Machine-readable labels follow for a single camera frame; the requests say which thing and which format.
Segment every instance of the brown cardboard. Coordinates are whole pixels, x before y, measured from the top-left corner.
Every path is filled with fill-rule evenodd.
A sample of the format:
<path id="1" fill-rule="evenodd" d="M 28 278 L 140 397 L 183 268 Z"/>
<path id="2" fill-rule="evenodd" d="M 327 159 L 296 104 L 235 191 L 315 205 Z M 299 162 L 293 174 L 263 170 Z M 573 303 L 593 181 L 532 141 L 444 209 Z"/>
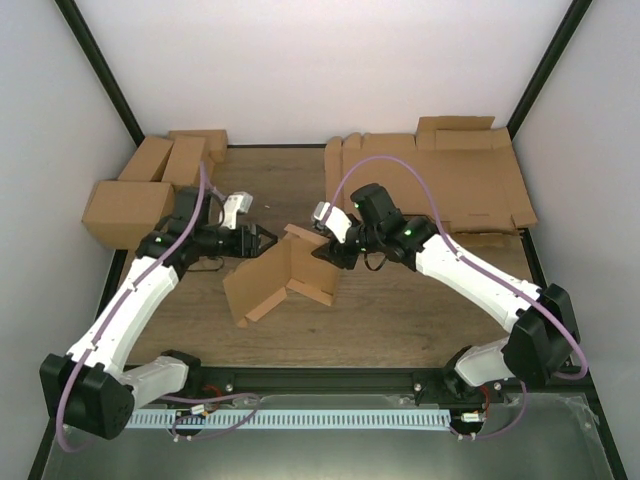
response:
<path id="1" fill-rule="evenodd" d="M 118 177 L 121 182 L 159 182 L 167 167 L 173 140 L 146 137 Z"/>
<path id="2" fill-rule="evenodd" d="M 99 182 L 82 223 L 104 246 L 133 250 L 173 211 L 173 204 L 173 188 L 168 183 Z"/>
<path id="3" fill-rule="evenodd" d="M 175 187 L 197 187 L 200 184 L 200 162 L 205 163 L 211 179 L 213 161 L 208 152 L 207 139 L 204 137 L 176 137 L 162 181 Z"/>
<path id="4" fill-rule="evenodd" d="M 327 239 L 295 225 L 285 230 L 287 234 L 277 245 L 242 262 L 223 281 L 231 315 L 239 327 L 258 321 L 284 301 L 287 288 L 324 305 L 333 304 L 340 270 L 311 256 Z"/>
<path id="5" fill-rule="evenodd" d="M 227 155 L 229 141 L 226 130 L 172 130 L 167 135 L 171 140 L 179 136 L 204 137 L 207 139 L 209 156 L 215 163 L 222 163 Z"/>
<path id="6" fill-rule="evenodd" d="M 325 149 L 326 198 L 357 162 L 391 155 L 409 163 L 429 186 L 450 232 L 515 233 L 537 222 L 506 128 L 492 117 L 422 117 L 415 135 L 354 133 Z M 355 213 L 349 196 L 380 183 L 405 215 L 433 216 L 419 183 L 403 166 L 376 159 L 346 181 L 336 204 Z"/>

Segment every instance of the black metal frame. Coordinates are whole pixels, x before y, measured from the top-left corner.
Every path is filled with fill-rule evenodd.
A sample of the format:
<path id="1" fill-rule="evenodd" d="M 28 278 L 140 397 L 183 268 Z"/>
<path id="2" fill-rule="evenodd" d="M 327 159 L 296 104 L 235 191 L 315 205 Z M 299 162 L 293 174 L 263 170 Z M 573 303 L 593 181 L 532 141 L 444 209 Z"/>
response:
<path id="1" fill-rule="evenodd" d="M 120 118 L 126 126 L 133 141 L 139 145 L 144 139 L 144 134 L 140 128 L 131 108 L 129 107 L 115 77 L 100 52 L 89 27 L 82 18 L 74 0 L 55 0 L 62 15 L 69 24 L 87 59 L 91 63 L 96 75 L 100 79 L 104 89 L 111 99 Z M 562 52 L 569 43 L 573 33 L 580 24 L 583 16 L 591 4 L 591 0 L 574 0 L 567 10 L 567 13 L 560 23 L 549 47 L 540 61 L 533 77 L 531 78 L 522 98 L 518 102 L 513 115 L 511 116 L 507 128 L 513 138 L 522 125 L 529 110 L 533 106 L 538 94 L 542 90 L 546 80 L 549 78 L 553 68 L 559 60 Z M 237 146 L 235 148 L 247 147 L 324 147 L 317 145 L 250 145 Z M 540 261 L 536 254 L 531 234 L 528 230 L 522 233 L 522 243 L 526 254 L 529 269 L 533 281 L 545 287 L 546 281 Z M 98 307 L 100 313 L 115 294 L 118 282 L 124 268 L 126 251 L 116 251 L 102 298 Z M 204 368 L 204 375 L 209 382 L 217 385 L 233 385 L 234 391 L 252 391 L 259 394 L 291 394 L 291 393 L 343 393 L 343 394 L 363 394 L 363 393 L 386 393 L 386 394 L 408 394 L 414 395 L 414 385 L 422 379 L 428 379 L 440 369 L 420 369 L 420 368 Z M 506 382 L 503 392 L 519 391 L 518 382 Z M 618 455 L 611 431 L 609 430 L 604 412 L 600 405 L 597 392 L 587 376 L 580 382 L 566 382 L 554 380 L 551 385 L 545 387 L 545 392 L 557 393 L 583 393 L 585 394 L 591 410 L 599 417 L 598 431 L 605 446 L 609 464 L 617 479 L 626 479 L 622 462 Z M 438 398 L 430 396 L 428 393 L 420 399 L 421 403 L 437 402 Z M 463 402 L 455 402 L 443 407 L 464 408 Z M 53 421 L 49 421 L 38 454 L 34 461 L 29 478 L 42 478 L 46 460 L 51 449 L 55 435 Z"/>

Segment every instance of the black post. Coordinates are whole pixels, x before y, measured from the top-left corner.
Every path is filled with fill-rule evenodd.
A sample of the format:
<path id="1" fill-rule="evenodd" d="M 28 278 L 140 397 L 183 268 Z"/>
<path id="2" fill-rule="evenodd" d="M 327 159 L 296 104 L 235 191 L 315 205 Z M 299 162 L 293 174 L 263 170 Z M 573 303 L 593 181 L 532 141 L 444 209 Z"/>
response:
<path id="1" fill-rule="evenodd" d="M 544 52 L 544 56 L 542 60 L 540 60 L 533 77 L 531 77 L 529 85 L 527 85 L 526 90 L 522 94 L 522 98 L 513 111 L 509 123 L 507 123 L 507 129 L 509 130 L 511 138 L 515 137 L 516 133 L 518 133 L 522 122 L 524 122 L 524 119 L 527 117 L 529 110 L 531 110 L 536 98 L 538 98 L 542 87 L 549 78 L 549 75 L 551 75 L 553 68 L 556 66 L 556 63 L 558 63 L 562 52 L 564 52 L 564 49 L 567 47 L 569 40 L 571 40 L 571 37 L 578 28 L 578 25 L 580 25 L 580 21 L 582 17 L 584 17 L 584 14 L 587 13 L 590 5 L 591 0 L 573 0 L 571 3 L 553 39 L 551 39 L 547 51 Z"/>
<path id="2" fill-rule="evenodd" d="M 102 56 L 100 47 L 98 47 L 89 27 L 84 21 L 82 13 L 80 13 L 80 10 L 78 9 L 78 5 L 76 5 L 74 0 L 55 1 L 60 12 L 62 12 L 62 15 L 69 24 L 73 35 L 76 37 L 76 40 L 84 51 L 84 54 L 87 56 L 89 63 L 91 63 L 93 70 L 96 72 L 100 83 L 102 83 L 107 95 L 109 95 L 118 115 L 120 115 L 122 122 L 129 131 L 129 135 L 131 135 L 131 138 L 133 138 L 136 145 L 140 145 L 144 140 L 144 133 L 142 133 L 142 129 L 140 128 L 140 125 L 138 125 L 136 117 L 133 115 L 127 100 L 124 98 L 122 90 L 120 90 L 120 87 L 118 86 L 118 82 L 116 82 L 113 73 L 111 73 L 111 69 L 107 64 L 107 61 Z"/>

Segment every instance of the wooden tabletop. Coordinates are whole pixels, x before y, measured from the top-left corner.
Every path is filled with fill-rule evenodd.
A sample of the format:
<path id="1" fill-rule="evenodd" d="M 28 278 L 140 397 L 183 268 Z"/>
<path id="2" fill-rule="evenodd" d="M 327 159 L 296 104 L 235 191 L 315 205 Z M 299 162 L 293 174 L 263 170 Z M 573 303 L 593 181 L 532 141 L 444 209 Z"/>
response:
<path id="1" fill-rule="evenodd" d="M 231 148 L 214 180 L 225 193 L 254 196 L 243 222 L 283 236 L 288 223 L 309 228 L 324 199 L 320 148 Z M 519 278 L 530 272 L 518 237 L 470 250 Z M 129 363 L 145 363 L 167 349 L 212 366 L 441 367 L 466 345 L 506 336 L 487 314 L 443 284 L 387 262 L 379 272 L 359 262 L 342 272 L 335 304 L 326 307 L 295 292 L 249 328 L 238 328 L 220 272 L 187 273 L 138 339 Z M 193 269 L 215 267 L 205 260 Z M 128 264 L 123 272 L 126 274 Z"/>

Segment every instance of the gray floor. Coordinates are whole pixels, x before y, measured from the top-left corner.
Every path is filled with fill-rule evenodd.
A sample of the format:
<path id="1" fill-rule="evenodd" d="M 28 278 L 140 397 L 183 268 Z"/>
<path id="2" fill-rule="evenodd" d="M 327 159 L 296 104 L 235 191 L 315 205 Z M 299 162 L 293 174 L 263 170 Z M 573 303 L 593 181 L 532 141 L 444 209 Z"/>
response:
<path id="1" fill-rule="evenodd" d="M 517 408 L 493 406 L 486 428 L 508 422 Z M 127 430 L 75 455 L 54 447 L 44 478 L 612 478 L 595 421 L 580 397 L 538 394 L 530 395 L 517 428 L 474 443 L 449 433 L 410 431 L 240 431 L 173 443 L 164 430 Z"/>

